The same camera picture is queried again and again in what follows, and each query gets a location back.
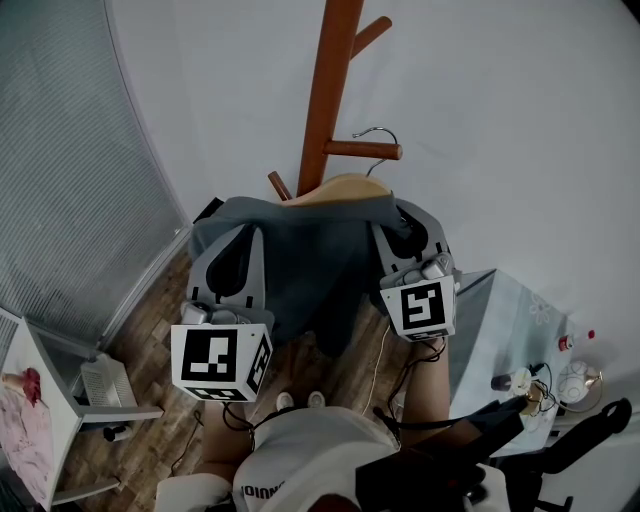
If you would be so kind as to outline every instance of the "white box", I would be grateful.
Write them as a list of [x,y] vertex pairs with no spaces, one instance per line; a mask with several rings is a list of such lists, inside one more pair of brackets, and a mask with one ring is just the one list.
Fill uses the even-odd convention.
[[264,324],[171,326],[173,384],[198,400],[255,402],[272,354]]
[[393,327],[407,341],[455,334],[453,276],[380,290]]

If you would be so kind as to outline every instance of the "coat rack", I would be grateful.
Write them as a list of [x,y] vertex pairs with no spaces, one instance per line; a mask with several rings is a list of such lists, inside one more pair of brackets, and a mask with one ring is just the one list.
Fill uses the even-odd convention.
[[[356,33],[363,4],[364,0],[326,1],[311,84],[297,196],[311,192],[322,183],[329,155],[387,160],[400,160],[402,157],[399,144],[333,140],[349,62],[391,28],[391,20],[382,16]],[[292,198],[277,172],[270,173],[269,180],[280,199]]]

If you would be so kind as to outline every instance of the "shoe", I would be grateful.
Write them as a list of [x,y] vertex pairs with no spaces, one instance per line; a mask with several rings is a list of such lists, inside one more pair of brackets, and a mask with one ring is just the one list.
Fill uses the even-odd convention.
[[293,401],[293,397],[291,396],[291,393],[287,393],[286,391],[283,391],[278,395],[278,398],[276,399],[276,409],[278,411],[281,411],[282,409],[288,409],[289,407],[295,407],[295,406],[296,404]]
[[325,407],[327,401],[324,399],[324,395],[320,391],[312,391],[307,399],[307,407],[311,409],[317,409],[319,407]]

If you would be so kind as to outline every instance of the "white wall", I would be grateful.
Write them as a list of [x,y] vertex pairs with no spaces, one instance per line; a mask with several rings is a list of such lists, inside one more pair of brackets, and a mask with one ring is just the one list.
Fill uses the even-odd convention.
[[[295,191],[324,3],[111,2],[188,214],[277,200],[271,170]],[[640,26],[618,0],[367,0],[362,24],[382,14],[336,137],[394,130],[404,158],[376,175],[442,222],[460,268],[499,267],[596,329],[609,379],[640,370]],[[332,157],[327,176],[369,163]]]

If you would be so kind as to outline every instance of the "small bottle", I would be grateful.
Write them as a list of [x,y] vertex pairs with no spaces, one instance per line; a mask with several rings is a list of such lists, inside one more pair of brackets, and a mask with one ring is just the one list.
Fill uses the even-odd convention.
[[564,352],[565,350],[573,348],[576,343],[585,343],[588,340],[595,339],[595,337],[596,331],[594,331],[593,329],[587,332],[586,335],[583,334],[581,336],[578,336],[577,338],[572,334],[566,334],[565,336],[561,336],[560,339],[558,339],[558,348],[560,349],[560,352]]

